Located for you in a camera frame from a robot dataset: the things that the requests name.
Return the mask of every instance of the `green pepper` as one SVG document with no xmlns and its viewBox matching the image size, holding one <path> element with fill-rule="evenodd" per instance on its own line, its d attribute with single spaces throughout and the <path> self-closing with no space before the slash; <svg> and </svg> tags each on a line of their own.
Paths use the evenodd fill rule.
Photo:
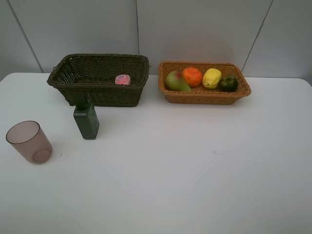
<svg viewBox="0 0 312 234">
<path fill-rule="evenodd" d="M 220 80 L 219 88 L 222 92 L 235 92 L 238 88 L 238 80 L 236 76 L 223 77 Z"/>
</svg>

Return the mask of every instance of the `plastic cup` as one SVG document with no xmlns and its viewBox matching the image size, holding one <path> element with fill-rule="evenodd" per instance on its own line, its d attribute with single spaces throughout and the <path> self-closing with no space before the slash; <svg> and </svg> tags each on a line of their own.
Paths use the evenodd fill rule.
<svg viewBox="0 0 312 234">
<path fill-rule="evenodd" d="M 32 163 L 44 163 L 52 154 L 51 143 L 35 121 L 14 125 L 6 134 L 6 140 Z"/>
</svg>

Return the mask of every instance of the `brown wicker basket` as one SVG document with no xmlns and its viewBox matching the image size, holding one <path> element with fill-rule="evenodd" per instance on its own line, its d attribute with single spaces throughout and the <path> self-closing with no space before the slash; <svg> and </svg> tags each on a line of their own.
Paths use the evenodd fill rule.
<svg viewBox="0 0 312 234">
<path fill-rule="evenodd" d="M 127 74 L 130 85 L 115 84 Z M 91 98 L 95 106 L 137 106 L 149 74 L 144 56 L 117 54 L 68 55 L 50 74 L 48 84 L 58 89 L 72 106 L 75 93 Z"/>
<path fill-rule="evenodd" d="M 238 79 L 238 89 L 233 93 L 225 93 L 218 88 L 209 90 L 201 84 L 192 89 L 192 92 L 169 91 L 165 87 L 166 76 L 172 71 L 183 72 L 185 68 L 195 67 L 204 75 L 210 68 L 216 68 L 222 73 L 222 77 L 235 75 Z M 240 69 L 231 63 L 203 63 L 203 62 L 162 62 L 159 66 L 159 89 L 165 95 L 166 99 L 172 103 L 187 104 L 218 104 L 230 105 L 242 97 L 250 95 L 251 90 L 243 77 Z"/>
</svg>

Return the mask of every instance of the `yellow fruit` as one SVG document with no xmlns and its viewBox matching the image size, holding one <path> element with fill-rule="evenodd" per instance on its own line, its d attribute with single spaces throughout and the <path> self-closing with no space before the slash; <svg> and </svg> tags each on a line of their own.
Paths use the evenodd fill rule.
<svg viewBox="0 0 312 234">
<path fill-rule="evenodd" d="M 221 79 L 221 72 L 218 69 L 210 68 L 203 77 L 203 85 L 207 89 L 215 89 Z"/>
</svg>

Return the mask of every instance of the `bottle cap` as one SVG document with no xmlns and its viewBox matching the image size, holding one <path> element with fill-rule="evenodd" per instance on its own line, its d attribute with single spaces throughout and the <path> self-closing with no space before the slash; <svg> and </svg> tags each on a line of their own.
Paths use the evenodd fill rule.
<svg viewBox="0 0 312 234">
<path fill-rule="evenodd" d="M 77 110 L 85 110 L 89 107 L 88 100 L 84 94 L 74 94 L 74 104 Z"/>
</svg>

